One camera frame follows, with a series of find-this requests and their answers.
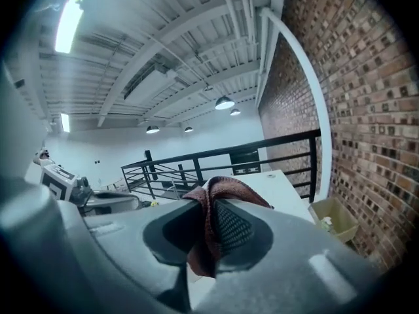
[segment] red fabric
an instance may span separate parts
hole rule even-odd
[[[204,238],[196,242],[188,255],[188,262],[193,272],[197,275],[214,277],[215,263],[222,256],[219,250],[217,234],[211,227],[212,206],[217,199],[236,199],[256,205],[273,208],[258,193],[248,185],[235,178],[214,177],[207,183],[207,188],[196,187],[183,196],[184,199],[194,199],[201,203],[204,213],[205,230]]]

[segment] black mesh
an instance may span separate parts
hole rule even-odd
[[[253,235],[251,224],[228,210],[223,204],[215,204],[214,229],[217,232],[217,246],[221,254],[227,255],[241,247]]]

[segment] cardboard box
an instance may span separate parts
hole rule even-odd
[[[311,203],[308,211],[316,224],[321,228],[321,220],[330,217],[333,225],[333,235],[345,243],[353,239],[358,229],[357,219],[335,198],[329,198]]]

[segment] black metal railing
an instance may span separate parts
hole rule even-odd
[[[317,154],[316,154],[316,138],[320,136],[320,130],[305,131],[303,133],[296,133],[293,135],[286,135],[281,137],[275,137],[273,139],[265,139],[262,141],[252,142],[244,145],[238,145],[229,148],[220,148],[215,150],[197,152],[194,154],[186,154],[183,156],[177,156],[172,158],[166,158],[163,160],[150,160],[151,155],[148,152],[148,159],[145,161],[136,162],[122,166],[122,172],[129,191],[138,192],[151,196],[153,199],[168,198],[168,199],[179,199],[181,195],[191,191],[197,185],[203,185],[205,183],[203,172],[214,171],[220,169],[234,169],[235,167],[249,169],[248,173],[256,171],[255,167],[259,167],[261,164],[269,164],[274,162],[282,162],[286,160],[292,160],[296,158],[310,157],[310,166],[302,167],[300,169],[293,169],[291,171],[284,171],[284,175],[294,175],[297,173],[310,172],[310,180],[301,183],[293,184],[295,188],[309,186],[309,194],[300,195],[301,198],[308,198],[309,202],[313,202],[314,194],[316,193],[316,180],[317,180]],[[289,156],[283,156],[278,158],[272,158],[269,160],[258,160],[255,162],[246,162],[241,164],[228,164],[225,166],[214,166],[214,167],[200,167],[199,159],[220,156],[220,155],[231,155],[232,153],[246,153],[250,150],[257,150],[260,148],[275,147],[278,145],[284,145],[297,141],[308,140],[309,151],[302,152],[299,154],[292,154]],[[185,161],[192,161],[193,168],[183,169],[182,164],[178,164],[178,169],[174,169],[164,164],[173,164]],[[161,187],[155,187],[154,183],[160,183]]]

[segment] light fixture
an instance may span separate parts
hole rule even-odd
[[[74,35],[80,22],[83,10],[77,3],[79,0],[68,0],[61,13],[55,38],[55,51],[69,54]]]
[[[236,116],[236,115],[239,115],[240,113],[241,112],[237,108],[234,108],[234,109],[231,110],[230,115],[231,116]]]
[[[222,96],[220,97],[217,102],[215,103],[215,109],[228,109],[234,106],[234,101],[231,100],[229,97]]]
[[[70,132],[70,120],[67,114],[61,113],[61,124],[63,126],[63,131],[66,133]]]
[[[160,129],[158,128],[158,126],[149,126],[148,128],[147,128],[147,133],[156,133],[156,132],[158,132],[158,131],[160,131]]]

